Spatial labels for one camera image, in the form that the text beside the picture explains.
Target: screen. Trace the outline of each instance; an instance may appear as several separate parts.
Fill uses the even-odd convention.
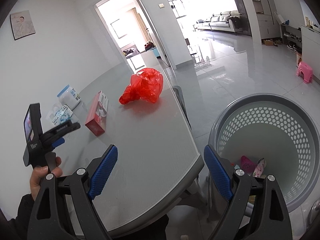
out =
[[[30,134],[31,131],[32,131],[32,124],[31,124],[31,117],[30,117],[30,110],[29,110],[24,120],[24,133],[26,135],[27,141],[30,141],[33,138],[33,131],[32,131],[32,134]]]

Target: white jar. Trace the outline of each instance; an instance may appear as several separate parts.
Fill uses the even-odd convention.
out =
[[[67,105],[71,110],[73,110],[80,102],[80,96],[78,93],[69,85],[67,85],[61,92],[57,95],[59,101],[62,105]]]

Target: gray leather sofa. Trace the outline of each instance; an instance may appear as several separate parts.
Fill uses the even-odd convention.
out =
[[[240,23],[240,14],[237,10],[216,13],[206,20],[198,20],[195,27],[198,30],[219,30],[234,32],[235,34],[243,30]]]

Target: hand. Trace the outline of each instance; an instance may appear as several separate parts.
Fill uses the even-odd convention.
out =
[[[62,169],[59,168],[61,164],[61,158],[56,157],[57,167],[51,171],[57,178],[62,176]],[[36,197],[40,190],[40,180],[47,176],[48,174],[48,166],[45,167],[35,167],[31,174],[30,178],[30,190],[33,200],[36,200]]]

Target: framed photo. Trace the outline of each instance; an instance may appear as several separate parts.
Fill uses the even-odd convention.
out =
[[[127,35],[127,30],[124,21],[118,19],[115,22],[111,23],[111,26],[117,34],[118,39],[121,39]]]
[[[15,40],[36,33],[28,10],[11,14],[10,20]]]

